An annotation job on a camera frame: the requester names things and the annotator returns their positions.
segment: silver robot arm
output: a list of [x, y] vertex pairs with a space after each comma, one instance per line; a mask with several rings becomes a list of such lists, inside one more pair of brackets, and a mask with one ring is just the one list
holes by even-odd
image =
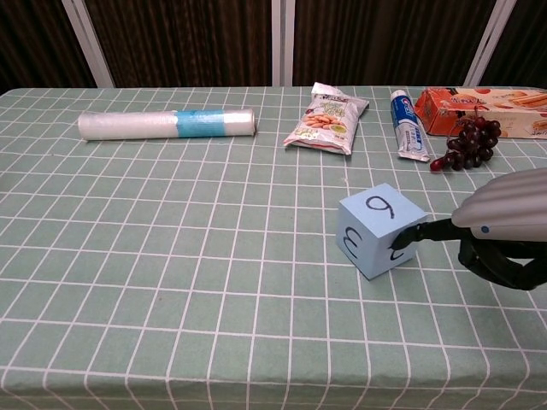
[[[491, 180], [450, 219], [411, 226], [391, 248], [423, 239], [460, 240], [460, 263], [492, 283], [518, 290], [547, 283], [547, 168]], [[510, 259], [530, 261], [522, 266]]]

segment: dark brown curtain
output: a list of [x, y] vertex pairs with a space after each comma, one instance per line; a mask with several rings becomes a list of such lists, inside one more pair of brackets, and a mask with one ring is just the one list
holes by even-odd
[[61, 0], [0, 0], [0, 94], [95, 87]]
[[494, 3], [297, 0], [294, 84], [462, 84]]
[[268, 0], [86, 0], [118, 87], [271, 84]]
[[547, 1], [519, 0], [480, 83], [547, 88], [546, 44]]

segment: snack bag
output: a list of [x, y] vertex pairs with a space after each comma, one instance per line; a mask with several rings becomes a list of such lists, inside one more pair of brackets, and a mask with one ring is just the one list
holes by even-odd
[[341, 90], [315, 83], [311, 104], [297, 127], [283, 142], [351, 155], [357, 122], [368, 101], [346, 96]]

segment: grapes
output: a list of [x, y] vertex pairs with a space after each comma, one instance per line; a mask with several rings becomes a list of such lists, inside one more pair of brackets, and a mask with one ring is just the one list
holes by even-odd
[[446, 146], [448, 149], [453, 149], [454, 151], [460, 151], [462, 149], [462, 146], [457, 139], [450, 139], [448, 143], [446, 143]]
[[458, 125], [462, 126], [462, 130], [457, 137], [446, 142], [446, 154], [430, 164], [433, 172], [444, 168], [461, 171], [463, 168], [480, 167], [494, 155], [492, 148], [497, 145], [497, 139], [502, 134], [499, 121], [477, 117], [474, 120], [462, 120]]
[[486, 120], [485, 120], [484, 117], [478, 117], [475, 120], [475, 127], [476, 128], [479, 128], [480, 130], [482, 130], [485, 126], [486, 126]]
[[487, 124], [487, 126], [486, 126], [486, 129], [487, 129], [488, 131], [494, 131], [494, 130], [496, 130], [496, 129], [499, 130], [500, 127], [501, 127], [501, 126], [500, 126], [500, 124], [499, 124], [499, 121], [494, 120], [494, 121], [488, 121], [488, 124]]
[[453, 152], [449, 152], [444, 156], [444, 167], [452, 167], [454, 162], [456, 162], [456, 156]]
[[483, 145], [486, 147], [486, 148], [494, 148], [497, 144], [497, 138], [495, 137], [488, 137]]
[[479, 143], [477, 143], [476, 140], [471, 139], [468, 141], [468, 146], [467, 146], [468, 152], [473, 153], [477, 150], [478, 147], [479, 147]]
[[431, 164], [429, 164], [429, 169], [431, 169], [434, 173], [441, 171], [444, 168], [444, 157], [438, 158], [435, 161], [433, 161]]
[[454, 162], [452, 169], [454, 171], [461, 171], [463, 169], [463, 162]]
[[494, 155], [494, 151], [491, 148], [480, 147], [477, 155], [482, 161], [488, 161]]
[[467, 158], [465, 162], [463, 162], [463, 167], [465, 169], [471, 169], [473, 168], [474, 161], [472, 158]]
[[475, 131], [475, 125], [471, 122], [468, 122], [468, 123], [466, 123], [465, 126], [463, 126], [463, 131], [465, 131], [465, 132]]
[[469, 132], [466, 135], [466, 139], [468, 142], [474, 141], [475, 143], [477, 143], [479, 141], [479, 133], [476, 131]]

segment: plastic wrap roll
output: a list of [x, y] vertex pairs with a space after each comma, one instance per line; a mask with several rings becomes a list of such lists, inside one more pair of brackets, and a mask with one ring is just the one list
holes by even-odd
[[252, 109], [167, 111], [159, 113], [83, 113], [80, 136], [87, 140], [198, 138], [255, 135]]

